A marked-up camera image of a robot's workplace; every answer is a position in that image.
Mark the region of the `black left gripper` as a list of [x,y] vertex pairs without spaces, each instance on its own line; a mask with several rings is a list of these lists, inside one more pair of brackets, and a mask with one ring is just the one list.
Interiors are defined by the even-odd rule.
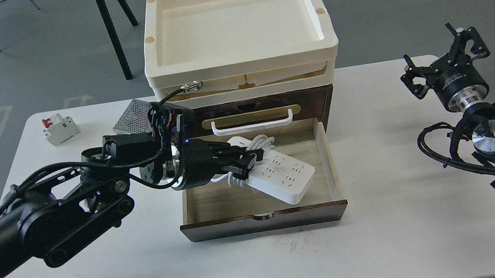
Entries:
[[[249,152],[246,146],[226,142],[187,139],[183,144],[184,164],[178,181],[172,185],[177,191],[205,185],[216,175],[231,174],[232,179],[247,180],[256,162],[262,161],[264,151]],[[221,159],[239,157],[224,165]]]

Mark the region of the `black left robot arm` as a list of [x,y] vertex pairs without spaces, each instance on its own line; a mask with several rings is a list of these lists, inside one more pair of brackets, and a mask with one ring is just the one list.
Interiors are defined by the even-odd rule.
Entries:
[[49,164],[13,185],[0,205],[0,278],[39,258],[68,262],[134,210],[131,181],[189,190],[217,175],[245,181],[263,148],[186,139],[191,109],[162,102],[127,108],[100,147],[78,162]]

